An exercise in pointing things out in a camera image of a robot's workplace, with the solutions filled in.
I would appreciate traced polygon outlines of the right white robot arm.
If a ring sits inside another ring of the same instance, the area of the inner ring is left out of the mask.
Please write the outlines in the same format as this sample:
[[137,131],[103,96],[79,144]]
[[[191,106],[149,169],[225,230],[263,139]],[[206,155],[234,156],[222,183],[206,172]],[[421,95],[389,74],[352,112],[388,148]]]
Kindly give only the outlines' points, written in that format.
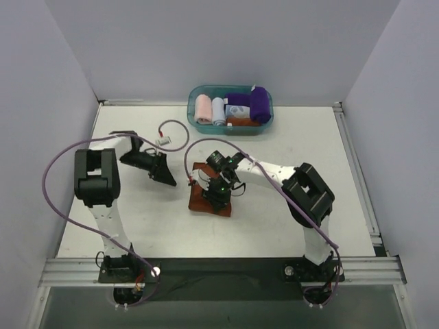
[[206,169],[194,169],[191,179],[202,189],[202,196],[215,211],[226,207],[232,190],[253,184],[275,189],[287,202],[293,219],[302,226],[305,240],[305,275],[314,281],[329,272],[327,261],[337,249],[329,238],[329,218],[335,195],[309,163],[298,167],[258,161],[241,152],[224,157],[214,151],[206,160],[215,177]]

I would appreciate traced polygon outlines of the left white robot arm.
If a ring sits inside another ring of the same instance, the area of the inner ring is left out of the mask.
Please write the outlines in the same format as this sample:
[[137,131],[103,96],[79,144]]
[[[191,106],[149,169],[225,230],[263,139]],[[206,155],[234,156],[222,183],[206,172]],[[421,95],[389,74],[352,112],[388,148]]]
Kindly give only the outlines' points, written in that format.
[[118,164],[147,171],[155,182],[176,186],[167,166],[167,155],[141,151],[143,141],[134,131],[113,132],[114,138],[90,148],[79,149],[74,159],[74,192],[91,212],[104,242],[104,271],[123,282],[133,281],[144,266],[134,256],[117,200],[121,193]]

